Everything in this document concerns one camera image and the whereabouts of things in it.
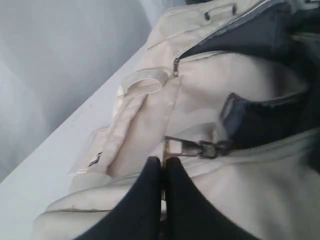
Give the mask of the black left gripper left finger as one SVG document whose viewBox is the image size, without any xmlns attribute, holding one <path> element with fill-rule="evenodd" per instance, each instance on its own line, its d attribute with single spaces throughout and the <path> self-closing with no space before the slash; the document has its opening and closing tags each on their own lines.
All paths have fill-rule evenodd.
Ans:
<svg viewBox="0 0 320 240">
<path fill-rule="evenodd" d="M 157 240 L 161 219 L 161 163 L 149 157 L 124 198 L 78 240 Z"/>
</svg>

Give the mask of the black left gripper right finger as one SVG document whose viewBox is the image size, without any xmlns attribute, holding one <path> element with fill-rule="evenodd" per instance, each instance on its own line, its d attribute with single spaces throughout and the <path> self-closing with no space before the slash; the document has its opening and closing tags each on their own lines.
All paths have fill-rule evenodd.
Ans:
<svg viewBox="0 0 320 240">
<path fill-rule="evenodd" d="M 251 240 L 253 235 L 218 211 L 198 190 L 179 158 L 164 167 L 169 240 Z"/>
</svg>

